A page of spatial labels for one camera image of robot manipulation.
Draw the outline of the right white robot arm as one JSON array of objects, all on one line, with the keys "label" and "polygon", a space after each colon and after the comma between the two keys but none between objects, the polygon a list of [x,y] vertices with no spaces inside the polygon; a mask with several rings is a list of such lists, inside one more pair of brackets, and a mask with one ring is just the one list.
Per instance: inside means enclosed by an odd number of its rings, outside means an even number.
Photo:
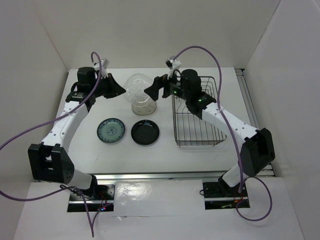
[{"label": "right white robot arm", "polygon": [[218,180],[218,190],[223,196],[230,196],[236,189],[241,192],[248,178],[255,177],[275,159],[275,149],[271,132],[246,124],[202,89],[202,80],[193,69],[154,78],[144,92],[153,100],[171,95],[183,99],[190,113],[212,124],[230,136],[235,146],[238,162]]}]

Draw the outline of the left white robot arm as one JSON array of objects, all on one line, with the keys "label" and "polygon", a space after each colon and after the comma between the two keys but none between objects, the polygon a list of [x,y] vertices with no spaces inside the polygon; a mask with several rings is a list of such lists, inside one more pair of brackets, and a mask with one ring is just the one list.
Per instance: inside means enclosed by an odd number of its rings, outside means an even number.
[{"label": "left white robot arm", "polygon": [[111,73],[94,67],[79,68],[77,81],[66,97],[62,114],[54,122],[48,135],[39,144],[31,144],[28,148],[33,178],[76,187],[88,200],[97,197],[104,187],[98,185],[94,175],[75,169],[68,155],[69,147],[97,98],[111,99],[125,92]]}]

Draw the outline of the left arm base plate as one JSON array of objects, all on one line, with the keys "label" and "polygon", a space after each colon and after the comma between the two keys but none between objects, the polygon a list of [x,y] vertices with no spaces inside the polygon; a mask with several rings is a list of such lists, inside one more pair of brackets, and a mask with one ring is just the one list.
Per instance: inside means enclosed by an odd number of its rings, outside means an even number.
[{"label": "left arm base plate", "polygon": [[[102,208],[101,212],[114,211],[114,197],[115,197],[115,184],[102,184],[99,185],[97,193],[88,196],[83,191],[89,212],[97,212]],[[81,213],[85,212],[85,203],[81,195],[73,190],[69,195],[67,212],[68,213]]]}]

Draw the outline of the clear textured glass plate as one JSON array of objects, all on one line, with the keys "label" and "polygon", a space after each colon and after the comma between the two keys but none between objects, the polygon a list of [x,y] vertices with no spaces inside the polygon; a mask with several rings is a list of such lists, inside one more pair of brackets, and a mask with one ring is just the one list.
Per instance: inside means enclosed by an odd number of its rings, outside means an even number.
[{"label": "clear textured glass plate", "polygon": [[136,107],[147,106],[152,99],[144,92],[144,90],[149,88],[152,83],[153,80],[145,74],[133,74],[123,86],[126,90],[124,98]]}]

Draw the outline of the clear square glass plate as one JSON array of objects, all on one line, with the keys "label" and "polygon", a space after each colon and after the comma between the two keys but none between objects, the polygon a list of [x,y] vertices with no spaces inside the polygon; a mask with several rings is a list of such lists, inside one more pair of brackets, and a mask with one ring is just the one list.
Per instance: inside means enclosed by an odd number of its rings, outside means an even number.
[{"label": "clear square glass plate", "polygon": [[148,116],[153,114],[157,109],[157,103],[153,100],[147,102],[146,104],[131,104],[131,110],[134,114],[138,116]]}]

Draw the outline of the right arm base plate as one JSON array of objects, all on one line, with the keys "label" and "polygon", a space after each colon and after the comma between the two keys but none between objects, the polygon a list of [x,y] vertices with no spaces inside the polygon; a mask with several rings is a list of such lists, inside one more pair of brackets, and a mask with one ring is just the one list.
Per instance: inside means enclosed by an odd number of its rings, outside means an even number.
[{"label": "right arm base plate", "polygon": [[238,203],[240,203],[239,208],[250,208],[245,185],[242,192],[239,193],[236,187],[222,191],[218,182],[203,182],[199,194],[204,197],[206,210],[235,209]]}]

